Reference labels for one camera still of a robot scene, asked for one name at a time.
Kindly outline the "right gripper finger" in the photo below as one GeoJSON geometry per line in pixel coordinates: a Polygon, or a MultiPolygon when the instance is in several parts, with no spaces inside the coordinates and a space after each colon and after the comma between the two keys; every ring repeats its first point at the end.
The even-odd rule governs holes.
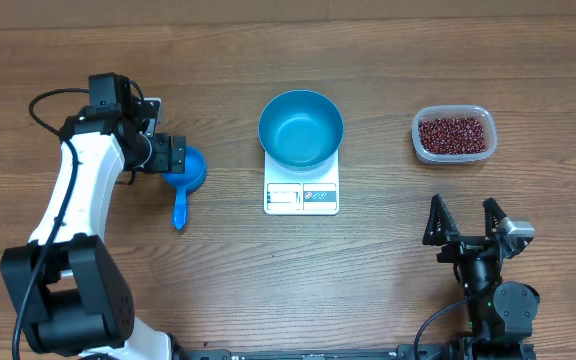
{"type": "Polygon", "coordinates": [[[483,201],[485,234],[492,236],[500,222],[507,217],[506,213],[499,206],[494,198],[487,198],[483,201]]]}
{"type": "Polygon", "coordinates": [[[422,244],[442,246],[460,235],[457,224],[448,211],[440,194],[431,199],[430,213],[424,231],[422,244]]]}

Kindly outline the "blue plastic measuring scoop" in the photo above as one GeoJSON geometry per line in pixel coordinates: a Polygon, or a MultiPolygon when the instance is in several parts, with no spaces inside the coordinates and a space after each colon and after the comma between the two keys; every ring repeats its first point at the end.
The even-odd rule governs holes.
{"type": "Polygon", "coordinates": [[[172,213],[172,224],[177,230],[182,230],[188,219],[188,194],[201,187],[207,176],[207,164],[202,153],[187,146],[185,152],[185,172],[164,173],[164,180],[176,191],[172,213]]]}

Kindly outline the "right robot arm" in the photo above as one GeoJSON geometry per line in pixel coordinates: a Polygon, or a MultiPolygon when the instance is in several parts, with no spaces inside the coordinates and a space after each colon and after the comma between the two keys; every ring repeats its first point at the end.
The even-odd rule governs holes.
{"type": "Polygon", "coordinates": [[[484,233],[463,235],[442,197],[431,199],[422,243],[438,246],[439,263],[450,264],[463,298],[431,315],[413,342],[416,359],[534,359],[532,336],[540,295],[535,288],[502,278],[505,261],[519,255],[533,241],[535,228],[527,220],[509,217],[493,198],[482,203],[484,233]],[[465,306],[469,330],[445,345],[421,346],[427,327],[439,317],[465,306]]]}

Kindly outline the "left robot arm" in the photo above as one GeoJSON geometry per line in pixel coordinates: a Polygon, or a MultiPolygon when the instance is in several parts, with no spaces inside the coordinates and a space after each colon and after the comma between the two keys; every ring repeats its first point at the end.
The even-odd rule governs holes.
{"type": "Polygon", "coordinates": [[[182,359],[176,338],[135,314],[131,290],[104,234],[120,174],[182,174],[186,140],[155,131],[162,102],[116,73],[92,75],[88,105],[55,134],[61,164],[44,216],[26,245],[3,252],[0,271],[21,342],[39,354],[84,359],[182,359]]]}

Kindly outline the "teal bowl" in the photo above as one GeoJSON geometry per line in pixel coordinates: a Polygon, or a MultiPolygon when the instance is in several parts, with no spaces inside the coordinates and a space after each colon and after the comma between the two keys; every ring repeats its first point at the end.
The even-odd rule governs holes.
{"type": "Polygon", "coordinates": [[[258,122],[259,142],[282,166],[305,171],[331,158],[344,139],[344,119],[325,95],[295,89],[274,97],[258,122]]]}

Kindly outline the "white digital kitchen scale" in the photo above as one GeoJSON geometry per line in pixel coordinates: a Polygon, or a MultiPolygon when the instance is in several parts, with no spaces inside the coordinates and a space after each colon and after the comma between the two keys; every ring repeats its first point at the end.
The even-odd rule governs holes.
{"type": "Polygon", "coordinates": [[[334,216],[340,210],[339,155],[316,168],[283,167],[268,154],[264,164],[264,211],[269,215],[334,216]]]}

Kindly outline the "red beans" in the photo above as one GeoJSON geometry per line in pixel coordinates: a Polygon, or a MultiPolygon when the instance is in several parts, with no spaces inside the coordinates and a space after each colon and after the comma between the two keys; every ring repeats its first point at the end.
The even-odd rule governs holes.
{"type": "Polygon", "coordinates": [[[435,118],[418,125],[420,142],[429,153],[462,155],[486,150],[483,125],[474,117],[435,118]]]}

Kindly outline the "clear plastic container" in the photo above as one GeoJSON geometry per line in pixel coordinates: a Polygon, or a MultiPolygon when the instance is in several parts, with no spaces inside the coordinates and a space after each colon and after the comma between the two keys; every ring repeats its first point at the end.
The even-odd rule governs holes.
{"type": "Polygon", "coordinates": [[[496,150],[498,144],[496,126],[492,115],[478,105],[437,105],[423,108],[413,118],[411,136],[414,151],[418,160],[426,164],[465,164],[483,161],[489,158],[496,150]],[[421,121],[435,118],[462,118],[474,117],[484,128],[486,150],[476,154],[462,155],[436,155],[426,151],[420,142],[418,125],[421,121]]]}

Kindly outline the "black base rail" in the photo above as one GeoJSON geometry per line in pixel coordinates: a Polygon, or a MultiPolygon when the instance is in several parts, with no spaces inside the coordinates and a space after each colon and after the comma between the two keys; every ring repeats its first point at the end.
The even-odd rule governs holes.
{"type": "Polygon", "coordinates": [[[444,345],[420,345],[419,356],[412,345],[399,345],[395,349],[345,349],[345,350],[295,350],[231,352],[229,350],[186,350],[183,359],[189,360],[439,360],[449,359],[443,355],[444,345]]]}

